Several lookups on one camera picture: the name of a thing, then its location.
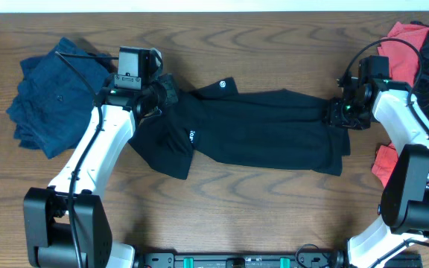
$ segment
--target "red fabric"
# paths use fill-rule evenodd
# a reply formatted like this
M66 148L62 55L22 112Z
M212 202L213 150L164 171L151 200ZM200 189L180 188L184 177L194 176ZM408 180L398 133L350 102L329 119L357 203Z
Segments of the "red fabric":
M403 25L395 23L387 37L403 39L420 50L428 34L429 27L421 25ZM418 70L418 56L415 51L400 42L383 42L378 47L378 53L390 61L390 76L394 80L404 81L413 86Z
M377 152L377 158L372 167L372 173L381 180L381 184L384 185L384 187L387 186L387 182L392 175L393 168L397 161L398 154L392 143L388 146L380 146Z

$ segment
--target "wooden table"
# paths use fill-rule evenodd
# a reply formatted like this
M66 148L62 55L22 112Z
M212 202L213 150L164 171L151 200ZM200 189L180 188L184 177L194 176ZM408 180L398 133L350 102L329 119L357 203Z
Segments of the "wooden table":
M156 47L185 88L233 76L240 92L286 88L330 98L358 50L414 19L429 24L429 13L0 14L0 267L28 267L23 196L44 188L72 154L47 160L13 139L5 110L22 79L20 60L67 36L112 54L120 45ZM340 177L225 165L195 153L182 181L151 170L126 146L104 200L113 236L178 252L342 246L377 217L382 186L370 168L376 147L389 141L378 124L349 133L352 155ZM429 267L429 249L413 250Z

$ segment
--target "white wall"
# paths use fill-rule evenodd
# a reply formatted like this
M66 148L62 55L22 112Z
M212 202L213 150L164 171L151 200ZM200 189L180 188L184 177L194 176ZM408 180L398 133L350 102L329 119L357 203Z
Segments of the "white wall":
M429 10L429 0L0 0L0 13L407 10Z

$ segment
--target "blue cloth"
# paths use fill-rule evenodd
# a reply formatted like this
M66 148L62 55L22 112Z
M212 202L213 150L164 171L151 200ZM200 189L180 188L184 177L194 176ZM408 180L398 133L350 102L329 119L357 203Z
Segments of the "blue cloth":
M55 51L87 55L62 38L45 56L21 61L24 74L18 95L7 109L16 123L20 147L41 149L48 159L77 146L89 125L92 95L83 82L55 55ZM67 58L98 92L107 69L95 60Z

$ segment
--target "white logo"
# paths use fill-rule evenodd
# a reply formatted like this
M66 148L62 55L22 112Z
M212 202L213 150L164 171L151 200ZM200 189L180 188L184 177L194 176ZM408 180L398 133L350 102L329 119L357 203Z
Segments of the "white logo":
M190 142L193 143L195 131L190 131Z

